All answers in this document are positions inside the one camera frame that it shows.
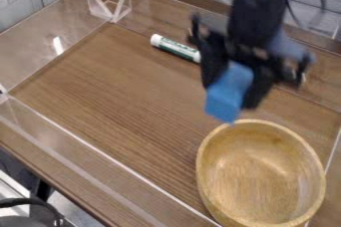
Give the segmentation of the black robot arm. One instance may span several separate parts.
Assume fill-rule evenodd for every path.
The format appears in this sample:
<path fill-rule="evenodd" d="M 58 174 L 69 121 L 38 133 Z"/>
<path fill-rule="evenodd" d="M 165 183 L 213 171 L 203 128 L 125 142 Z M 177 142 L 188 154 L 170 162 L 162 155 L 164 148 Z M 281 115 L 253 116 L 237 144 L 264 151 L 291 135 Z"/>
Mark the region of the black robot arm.
<path fill-rule="evenodd" d="M 223 22 L 192 15 L 188 39 L 200 51 L 209 113 L 252 110 L 275 85 L 303 85 L 315 56 L 285 34 L 291 12 L 289 0 L 233 0 Z"/>

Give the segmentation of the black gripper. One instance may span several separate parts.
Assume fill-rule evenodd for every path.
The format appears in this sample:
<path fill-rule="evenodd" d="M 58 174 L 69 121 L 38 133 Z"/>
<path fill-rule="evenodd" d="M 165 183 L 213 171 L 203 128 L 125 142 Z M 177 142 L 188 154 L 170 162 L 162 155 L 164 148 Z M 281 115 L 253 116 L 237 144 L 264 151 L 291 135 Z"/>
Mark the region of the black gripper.
<path fill-rule="evenodd" d="M 200 49 L 201 82 L 208 89 L 232 62 L 253 71 L 243 107 L 259 108 L 273 85 L 299 87 L 314 54 L 283 30 L 288 0 L 233 0 L 231 16 L 213 22 L 192 15 L 188 41 Z"/>

